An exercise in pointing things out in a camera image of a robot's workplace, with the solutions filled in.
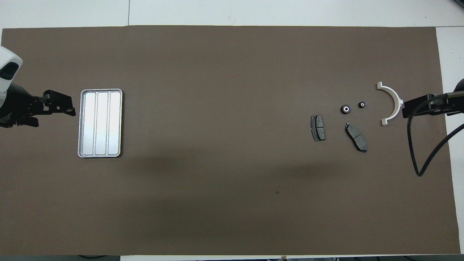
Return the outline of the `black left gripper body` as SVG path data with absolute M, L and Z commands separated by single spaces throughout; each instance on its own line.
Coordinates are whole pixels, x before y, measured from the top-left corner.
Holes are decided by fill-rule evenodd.
M 3 128 L 11 128 L 14 125 L 38 127 L 39 123 L 35 115 L 43 114 L 46 99 L 47 95 L 33 96 L 21 86 L 10 84 L 0 109 L 0 126 Z

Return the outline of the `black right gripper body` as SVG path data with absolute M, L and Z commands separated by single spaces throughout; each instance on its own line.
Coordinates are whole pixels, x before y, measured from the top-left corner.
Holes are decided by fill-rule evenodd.
M 454 91 L 437 95 L 432 101 L 432 115 L 446 114 L 447 116 L 463 113 L 464 110 L 464 80 L 461 79 Z

